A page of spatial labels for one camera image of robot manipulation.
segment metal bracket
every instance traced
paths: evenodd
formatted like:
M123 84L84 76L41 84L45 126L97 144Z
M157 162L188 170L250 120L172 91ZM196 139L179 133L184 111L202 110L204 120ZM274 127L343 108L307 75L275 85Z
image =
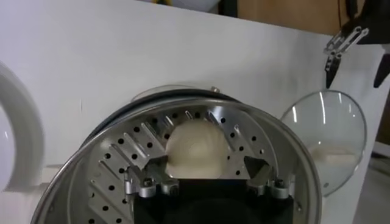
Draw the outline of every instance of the metal bracket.
M141 170L138 166L129 166L125 172L125 194L138 194L143 198L150 198L156 194L157 185L165 195L179 194L179 181L165 174L164 166L148 164Z
M286 199L289 195L288 187L282 180L276 180L271 187L271 195L277 199Z
M266 186L269 183L269 180L272 178L272 167L268 164L263 165L263 167L258 171L258 173L252 179L247 180L246 184L248 188L255 192L257 196L265 194Z

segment white bowl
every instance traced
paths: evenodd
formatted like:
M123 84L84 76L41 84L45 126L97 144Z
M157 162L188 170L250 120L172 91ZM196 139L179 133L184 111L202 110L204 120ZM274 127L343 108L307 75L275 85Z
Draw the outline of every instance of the white bowl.
M22 82L0 63L0 191L26 191L40 184L43 129Z

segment stainless steel steamer basket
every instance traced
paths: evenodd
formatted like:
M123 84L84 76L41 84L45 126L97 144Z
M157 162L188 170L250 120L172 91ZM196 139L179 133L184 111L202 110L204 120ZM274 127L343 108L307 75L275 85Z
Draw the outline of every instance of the stainless steel steamer basket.
M100 125L51 181L31 224L133 223L132 202L124 199L123 169L128 163L142 168L150 158L164 155L167 136L188 119L206 119L224 131L231 152L229 168L221 178L246 179L243 156L262 158L290 185L293 223L320 222L322 197L316 168L288 127L222 94L168 95L132 102L125 113L116 113Z

